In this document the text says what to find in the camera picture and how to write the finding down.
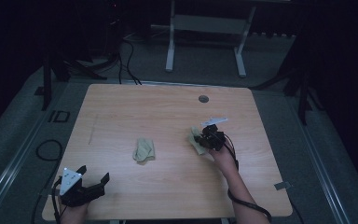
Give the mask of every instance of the table leg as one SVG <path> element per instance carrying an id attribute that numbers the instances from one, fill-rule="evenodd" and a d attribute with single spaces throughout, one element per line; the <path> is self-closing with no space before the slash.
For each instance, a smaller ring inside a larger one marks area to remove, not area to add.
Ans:
<path id="1" fill-rule="evenodd" d="M 242 50 L 243 50 L 243 46 L 245 45 L 246 37 L 249 34 L 249 29 L 251 27 L 252 19 L 254 15 L 255 15 L 255 7 L 252 7 L 248 20 L 243 26 L 241 42 L 236 48 L 234 48 L 234 55 L 235 55 L 235 60 L 237 62 L 238 75 L 240 77 L 246 77 L 245 65 L 243 64 L 243 58 L 242 58 Z"/>
<path id="2" fill-rule="evenodd" d="M 175 1 L 171 1 L 171 24 L 170 24 L 170 45 L 168 46 L 167 63 L 165 65 L 165 71 L 171 72 L 173 70 L 173 56 L 175 53 L 174 43 L 174 20 L 175 20 Z"/>

